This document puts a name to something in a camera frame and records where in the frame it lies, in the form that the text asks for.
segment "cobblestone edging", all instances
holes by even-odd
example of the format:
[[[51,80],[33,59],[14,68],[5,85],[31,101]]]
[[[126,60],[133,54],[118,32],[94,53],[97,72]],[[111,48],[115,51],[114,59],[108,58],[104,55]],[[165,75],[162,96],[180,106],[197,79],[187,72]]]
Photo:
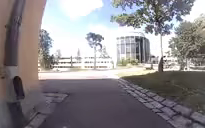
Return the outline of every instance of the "cobblestone edging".
[[[45,102],[34,108],[25,128],[38,128],[50,115],[58,103],[62,102],[68,95],[61,93],[44,93]]]
[[[119,85],[127,93],[143,103],[175,128],[205,128],[205,115],[193,112],[171,100],[165,99],[147,89],[118,79]]]

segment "tree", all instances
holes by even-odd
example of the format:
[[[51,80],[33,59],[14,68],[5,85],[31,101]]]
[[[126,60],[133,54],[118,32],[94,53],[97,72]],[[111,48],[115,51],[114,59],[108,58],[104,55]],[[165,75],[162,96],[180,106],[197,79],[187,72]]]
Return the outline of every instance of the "tree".
[[[101,41],[104,40],[104,37],[100,34],[89,32],[86,36],[86,40],[88,41],[89,46],[94,49],[94,69],[96,69],[97,47],[99,46],[100,49],[102,49]]]
[[[78,62],[81,62],[81,53],[80,53],[79,48],[78,48],[78,51],[77,51],[77,60],[78,60]]]
[[[205,54],[205,15],[194,22],[182,22],[175,29],[175,37],[169,41],[172,55],[178,57],[181,69],[186,59],[193,59]]]
[[[49,33],[41,29],[39,33],[38,43],[38,59],[40,66],[44,69],[52,68],[54,61],[54,55],[50,55],[50,48],[52,47],[53,40],[49,36]]]
[[[109,54],[107,53],[107,48],[105,46],[103,46],[103,48],[101,49],[101,55],[100,57],[104,57],[104,58],[109,58]]]
[[[58,64],[59,59],[61,59],[61,57],[62,57],[61,50],[60,49],[56,50],[54,55],[55,64]]]
[[[112,22],[120,26],[132,26],[134,28],[145,27],[146,33],[160,35],[161,59],[159,71],[163,72],[163,48],[162,36],[170,34],[173,21],[182,21],[182,16],[190,13],[195,0],[112,0],[114,7],[132,9],[133,13],[123,13],[111,16]]]

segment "pavement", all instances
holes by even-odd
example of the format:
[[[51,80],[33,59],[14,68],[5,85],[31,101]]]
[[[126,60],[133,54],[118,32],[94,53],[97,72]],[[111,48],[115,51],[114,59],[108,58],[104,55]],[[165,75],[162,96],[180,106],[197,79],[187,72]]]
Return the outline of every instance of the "pavement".
[[[108,74],[41,74],[44,92],[66,93],[68,97],[40,128],[172,128],[122,90]]]

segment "white building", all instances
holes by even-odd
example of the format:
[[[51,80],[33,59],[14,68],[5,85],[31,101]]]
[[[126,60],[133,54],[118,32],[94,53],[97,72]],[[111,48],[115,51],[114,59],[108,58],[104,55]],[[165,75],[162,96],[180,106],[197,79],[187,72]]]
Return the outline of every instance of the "white building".
[[[111,58],[96,59],[97,69],[112,69],[114,67]],[[63,57],[59,59],[58,63],[53,66],[53,70],[66,71],[71,68],[75,69],[93,69],[94,68],[94,57]]]

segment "grass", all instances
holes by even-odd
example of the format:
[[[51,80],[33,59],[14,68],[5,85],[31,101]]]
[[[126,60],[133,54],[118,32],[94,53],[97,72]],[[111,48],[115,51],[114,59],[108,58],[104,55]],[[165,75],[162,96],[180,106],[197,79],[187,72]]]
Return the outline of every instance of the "grass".
[[[123,79],[205,113],[205,72],[120,73]]]

